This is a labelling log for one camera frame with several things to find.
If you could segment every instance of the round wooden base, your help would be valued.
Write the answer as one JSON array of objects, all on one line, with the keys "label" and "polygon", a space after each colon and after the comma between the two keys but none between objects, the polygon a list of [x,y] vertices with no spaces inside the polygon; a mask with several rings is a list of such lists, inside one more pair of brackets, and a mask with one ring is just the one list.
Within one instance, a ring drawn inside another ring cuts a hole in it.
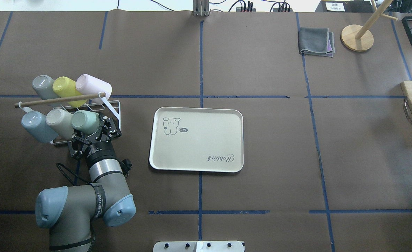
[{"label": "round wooden base", "polygon": [[361,28],[362,26],[358,24],[351,24],[342,30],[340,39],[347,48],[353,51],[366,51],[373,46],[374,37],[369,30],[359,40],[355,39],[355,35]]}]

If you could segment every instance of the table surface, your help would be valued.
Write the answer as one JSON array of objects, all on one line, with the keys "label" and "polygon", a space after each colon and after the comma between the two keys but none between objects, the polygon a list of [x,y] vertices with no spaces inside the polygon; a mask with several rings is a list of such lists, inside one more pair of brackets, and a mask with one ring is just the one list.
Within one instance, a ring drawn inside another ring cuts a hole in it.
[{"label": "table surface", "polygon": [[[0,12],[0,251],[45,251],[35,199],[88,176],[66,147],[36,142],[14,103],[36,100],[38,75],[88,73],[122,104],[118,158],[137,213],[94,222],[94,251],[151,251],[157,241],[240,240],[247,251],[412,251],[412,125],[400,83],[412,80],[401,22],[380,18],[363,53],[339,41],[369,13]],[[328,27],[334,58],[298,52],[299,27]],[[159,107],[242,113],[245,164],[235,174],[150,167]],[[48,107],[37,107],[46,113]]]}]

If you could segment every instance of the gray towel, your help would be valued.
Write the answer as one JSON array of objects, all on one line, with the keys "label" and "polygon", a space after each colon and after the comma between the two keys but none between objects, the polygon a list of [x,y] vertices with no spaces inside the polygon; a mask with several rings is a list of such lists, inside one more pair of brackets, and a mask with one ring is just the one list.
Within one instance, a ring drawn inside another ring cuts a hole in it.
[{"label": "gray towel", "polygon": [[334,33],[327,28],[300,27],[298,34],[299,52],[310,55],[333,57]]}]

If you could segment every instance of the mint green cup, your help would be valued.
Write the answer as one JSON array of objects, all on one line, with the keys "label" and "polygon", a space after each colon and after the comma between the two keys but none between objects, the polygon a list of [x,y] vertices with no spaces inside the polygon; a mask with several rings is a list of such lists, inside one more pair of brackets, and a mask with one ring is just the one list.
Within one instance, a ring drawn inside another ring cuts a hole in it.
[{"label": "mint green cup", "polygon": [[90,135],[97,131],[100,125],[100,119],[98,113],[78,110],[72,116],[70,123],[74,129]]}]

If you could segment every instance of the bear drawing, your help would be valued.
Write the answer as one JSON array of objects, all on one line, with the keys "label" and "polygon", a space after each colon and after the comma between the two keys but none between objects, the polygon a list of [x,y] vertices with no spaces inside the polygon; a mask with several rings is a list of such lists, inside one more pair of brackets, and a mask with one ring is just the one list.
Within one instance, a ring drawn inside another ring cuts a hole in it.
[{"label": "bear drawing", "polygon": [[164,123],[163,123],[163,125],[164,125],[164,133],[165,133],[166,135],[168,135],[168,134],[172,134],[172,135],[176,134],[177,131],[178,131],[179,121],[180,121],[181,119],[179,119],[179,118],[167,118],[167,117],[164,117],[163,120],[164,120]]}]

